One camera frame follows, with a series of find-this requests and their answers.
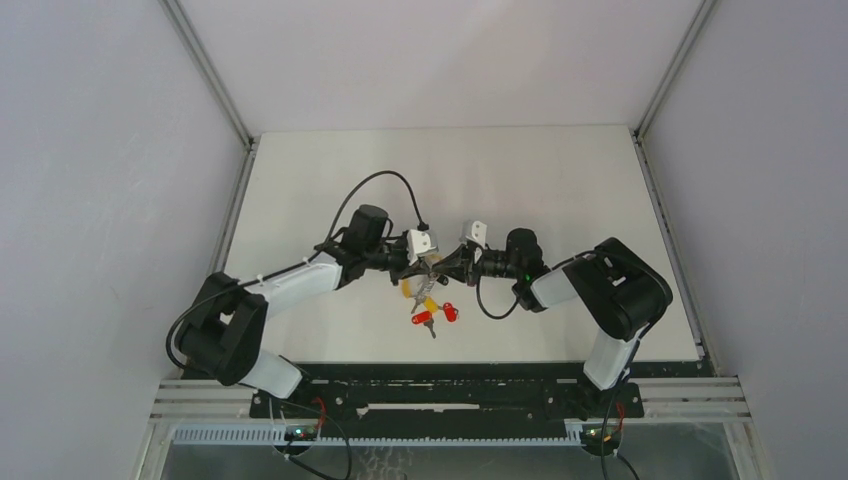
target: red key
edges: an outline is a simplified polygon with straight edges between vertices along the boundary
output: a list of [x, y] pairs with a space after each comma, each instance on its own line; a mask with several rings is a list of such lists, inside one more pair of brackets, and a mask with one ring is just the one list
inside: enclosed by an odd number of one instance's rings
[[456, 319], [459, 318], [459, 310], [453, 308], [453, 305], [450, 303], [442, 305], [442, 310], [445, 311], [445, 318], [447, 318], [451, 323], [455, 322]]
[[412, 324], [413, 325], [421, 325], [422, 323], [430, 321], [430, 320], [433, 320], [433, 315], [430, 313], [429, 310], [423, 311], [423, 312], [421, 312], [417, 315], [412, 316]]

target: white wall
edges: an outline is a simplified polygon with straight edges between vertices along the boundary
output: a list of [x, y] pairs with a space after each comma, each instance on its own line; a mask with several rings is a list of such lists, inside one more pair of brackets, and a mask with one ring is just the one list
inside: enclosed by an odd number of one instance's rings
[[848, 3], [725, 1], [649, 155], [777, 478], [844, 478]]
[[630, 124], [700, 0], [185, 0], [253, 134]]
[[241, 146], [152, 0], [0, 7], [0, 465], [126, 478]]

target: bunch of keys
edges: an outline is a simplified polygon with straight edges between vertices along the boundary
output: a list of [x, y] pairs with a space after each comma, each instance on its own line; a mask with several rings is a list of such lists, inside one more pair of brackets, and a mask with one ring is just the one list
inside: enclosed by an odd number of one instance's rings
[[[445, 318], [448, 319], [449, 322], [453, 323], [456, 319], [459, 318], [459, 310], [454, 308], [450, 303], [445, 303], [442, 306], [436, 305], [438, 310], [445, 312]], [[436, 331], [433, 329], [433, 325], [435, 325], [435, 321], [433, 320], [433, 314], [430, 310], [425, 310], [417, 315], [412, 316], [412, 324], [413, 325], [424, 325], [430, 330], [430, 335], [433, 338], [436, 338]]]

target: gray floor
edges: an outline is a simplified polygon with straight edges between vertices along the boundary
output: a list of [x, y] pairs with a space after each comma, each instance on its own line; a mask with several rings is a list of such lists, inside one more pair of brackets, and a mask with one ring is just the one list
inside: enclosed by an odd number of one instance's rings
[[[721, 425], [628, 426], [621, 449], [643, 479], [732, 480], [730, 451]], [[342, 477], [345, 449], [316, 448], [301, 460]], [[610, 459], [611, 479], [632, 475]], [[287, 463], [271, 446], [191, 446], [171, 448], [163, 478], [230, 480], [313, 479]], [[381, 447], [354, 448], [352, 479], [593, 479], [600, 462], [579, 448], [559, 447]]]

